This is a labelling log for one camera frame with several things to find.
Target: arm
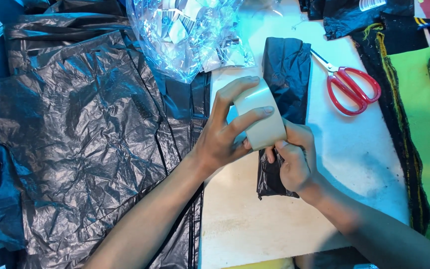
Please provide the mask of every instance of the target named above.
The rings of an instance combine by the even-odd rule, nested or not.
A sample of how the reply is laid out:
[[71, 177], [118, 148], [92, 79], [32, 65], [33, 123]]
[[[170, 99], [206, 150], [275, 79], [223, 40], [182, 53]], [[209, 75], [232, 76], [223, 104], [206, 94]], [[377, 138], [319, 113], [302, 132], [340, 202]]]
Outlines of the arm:
[[229, 125], [226, 116], [233, 99], [259, 82], [257, 76], [242, 77], [217, 92], [212, 113], [194, 149], [117, 223], [85, 269], [146, 267], [200, 184], [218, 168], [249, 152], [234, 144], [235, 137], [254, 122], [268, 117], [273, 108], [253, 109]]
[[430, 241], [426, 237], [332, 186], [317, 171], [309, 127], [288, 121], [285, 126], [288, 143], [278, 141], [276, 148], [285, 159], [280, 177], [288, 190], [318, 209], [379, 268], [430, 269]]

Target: person's left hand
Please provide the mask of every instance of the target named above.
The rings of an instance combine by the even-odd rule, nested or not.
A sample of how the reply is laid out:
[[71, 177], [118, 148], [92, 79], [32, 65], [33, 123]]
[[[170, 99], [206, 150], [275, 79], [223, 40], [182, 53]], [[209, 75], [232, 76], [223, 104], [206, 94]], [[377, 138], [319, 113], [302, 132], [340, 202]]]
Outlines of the person's left hand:
[[259, 83], [258, 76], [240, 77], [216, 93], [212, 113], [194, 149], [190, 152], [204, 171], [213, 173], [250, 152], [251, 149], [245, 148], [242, 143], [234, 144], [236, 136], [254, 122], [270, 116], [274, 108], [267, 106], [252, 109], [236, 117], [230, 124], [227, 124], [226, 117], [233, 100], [243, 91]]

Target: white table surface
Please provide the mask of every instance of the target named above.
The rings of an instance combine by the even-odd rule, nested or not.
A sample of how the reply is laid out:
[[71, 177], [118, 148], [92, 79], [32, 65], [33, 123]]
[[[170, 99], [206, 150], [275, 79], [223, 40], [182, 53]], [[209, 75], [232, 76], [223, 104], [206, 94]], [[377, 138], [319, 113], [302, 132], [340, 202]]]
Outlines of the white table surface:
[[[350, 37], [326, 41], [322, 21], [308, 21], [294, 0], [276, 10], [240, 11], [243, 35], [258, 67], [212, 72], [218, 89], [240, 76], [260, 77], [265, 39], [295, 37], [336, 66], [364, 70]], [[307, 125], [315, 137], [319, 171], [342, 192], [409, 224], [403, 172], [376, 102], [355, 117], [341, 114], [326, 90], [325, 69], [313, 58]], [[334, 226], [301, 199], [256, 193], [258, 152], [225, 166], [206, 181], [201, 267], [219, 269], [349, 246]]]

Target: tape roll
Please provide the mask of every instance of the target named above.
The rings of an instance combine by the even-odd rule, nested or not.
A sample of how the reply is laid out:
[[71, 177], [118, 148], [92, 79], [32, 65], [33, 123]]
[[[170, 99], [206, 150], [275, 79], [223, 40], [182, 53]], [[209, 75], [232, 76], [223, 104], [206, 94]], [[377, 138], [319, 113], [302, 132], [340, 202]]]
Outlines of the tape roll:
[[264, 79], [260, 79], [260, 84], [257, 86], [242, 92], [233, 103], [238, 115], [245, 114], [257, 107], [272, 106], [275, 109], [270, 117], [254, 123], [245, 131], [254, 151], [271, 146], [278, 140], [286, 140], [283, 119], [281, 119], [275, 99]]

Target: scissors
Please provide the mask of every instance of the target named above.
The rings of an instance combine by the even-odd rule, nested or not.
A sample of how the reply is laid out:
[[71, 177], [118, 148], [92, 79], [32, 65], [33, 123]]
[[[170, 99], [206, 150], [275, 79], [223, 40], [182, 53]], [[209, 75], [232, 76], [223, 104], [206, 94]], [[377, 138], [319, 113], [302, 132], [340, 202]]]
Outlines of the scissors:
[[[311, 50], [311, 53], [328, 70], [328, 79], [326, 81], [328, 84], [328, 94], [330, 95], [334, 106], [342, 113], [348, 116], [358, 115], [366, 110], [368, 104], [376, 102], [381, 96], [381, 87], [379, 87], [379, 83], [377, 83], [376, 80], [374, 80], [374, 78], [369, 76], [367, 73], [352, 67], [335, 67], [323, 59], [323, 57], [321, 57], [314, 50]], [[356, 82], [346, 73], [346, 71], [353, 72], [367, 80], [367, 82], [369, 82], [369, 84], [373, 87], [374, 97], [372, 99], [367, 97], [366, 93], [356, 84]], [[350, 88], [348, 88], [340, 80], [340, 78], [342, 78]], [[331, 84], [335, 84], [342, 92], [348, 95], [348, 97], [359, 106], [359, 110], [351, 111], [343, 107], [334, 95]]]

